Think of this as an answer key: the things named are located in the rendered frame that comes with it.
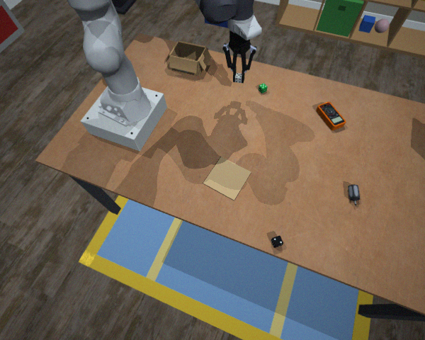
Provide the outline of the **black die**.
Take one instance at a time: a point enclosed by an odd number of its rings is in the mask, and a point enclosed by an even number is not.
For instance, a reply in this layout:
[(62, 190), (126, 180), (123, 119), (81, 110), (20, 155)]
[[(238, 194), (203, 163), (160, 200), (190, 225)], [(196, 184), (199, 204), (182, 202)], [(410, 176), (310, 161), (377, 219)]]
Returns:
[(283, 241), (282, 241), (282, 239), (281, 239), (281, 236), (273, 237), (273, 238), (271, 239), (271, 242), (272, 242), (272, 244), (273, 244), (273, 247), (274, 247), (274, 248), (276, 248), (276, 247), (279, 247), (279, 246), (282, 246), (282, 245), (283, 245)]

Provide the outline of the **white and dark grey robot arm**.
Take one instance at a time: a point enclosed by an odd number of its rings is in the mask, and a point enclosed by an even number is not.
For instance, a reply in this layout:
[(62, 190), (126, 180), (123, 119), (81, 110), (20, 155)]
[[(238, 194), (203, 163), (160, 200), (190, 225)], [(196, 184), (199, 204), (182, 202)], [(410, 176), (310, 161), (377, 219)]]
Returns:
[[(227, 21), (229, 30), (245, 40), (261, 34), (261, 26), (253, 12), (254, 0), (194, 1), (209, 23), (220, 24)], [(147, 117), (152, 107), (142, 90), (132, 62), (125, 55), (122, 26), (113, 2), (67, 2), (84, 25), (83, 49), (87, 64), (100, 72), (108, 85), (101, 96), (98, 112), (124, 126)]]

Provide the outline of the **beige square mat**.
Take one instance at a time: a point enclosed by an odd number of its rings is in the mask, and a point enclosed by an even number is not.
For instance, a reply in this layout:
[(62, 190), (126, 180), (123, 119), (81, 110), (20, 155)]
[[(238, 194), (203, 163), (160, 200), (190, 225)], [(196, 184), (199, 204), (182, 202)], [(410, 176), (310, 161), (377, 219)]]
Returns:
[(250, 173), (245, 168), (220, 157), (203, 184), (235, 200)]

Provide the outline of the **green die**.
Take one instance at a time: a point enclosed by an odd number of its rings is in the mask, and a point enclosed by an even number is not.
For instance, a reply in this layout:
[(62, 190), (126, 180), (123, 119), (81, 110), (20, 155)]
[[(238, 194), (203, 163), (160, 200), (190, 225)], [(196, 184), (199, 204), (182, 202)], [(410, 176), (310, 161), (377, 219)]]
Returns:
[(267, 85), (265, 85), (265, 83), (263, 83), (263, 84), (259, 85), (259, 91), (260, 91), (261, 93), (266, 92), (266, 91), (267, 91)]

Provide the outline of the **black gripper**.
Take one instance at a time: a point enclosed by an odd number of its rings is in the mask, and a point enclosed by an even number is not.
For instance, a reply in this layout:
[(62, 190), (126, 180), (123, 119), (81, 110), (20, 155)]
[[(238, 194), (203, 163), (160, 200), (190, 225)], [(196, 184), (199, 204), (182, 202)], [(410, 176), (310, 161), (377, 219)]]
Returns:
[[(242, 46), (242, 47), (237, 47)], [(256, 53), (257, 47), (251, 46), (250, 40), (246, 41), (241, 36), (237, 35), (236, 33), (233, 33), (232, 31), (229, 31), (229, 43), (224, 44), (222, 48), (225, 52), (225, 57), (227, 60), (227, 67), (231, 68), (231, 71), (233, 72), (233, 82), (235, 82), (235, 75), (236, 75), (236, 62), (237, 62), (237, 54), (241, 55), (242, 58), (242, 83), (244, 83), (244, 73), (247, 72), (247, 70), (250, 69), (251, 61)], [(233, 62), (231, 61), (230, 57), (230, 49), (233, 51)], [(246, 64), (246, 52), (250, 49), (250, 57), (248, 65)]]

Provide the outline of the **orange digital multimeter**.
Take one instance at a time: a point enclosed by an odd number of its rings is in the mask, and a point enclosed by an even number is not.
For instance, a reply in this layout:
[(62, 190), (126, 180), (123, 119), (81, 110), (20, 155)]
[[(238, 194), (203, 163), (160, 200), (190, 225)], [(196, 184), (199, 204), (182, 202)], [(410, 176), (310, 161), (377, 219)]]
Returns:
[(318, 105), (316, 111), (331, 130), (342, 128), (346, 123), (341, 114), (330, 102)]

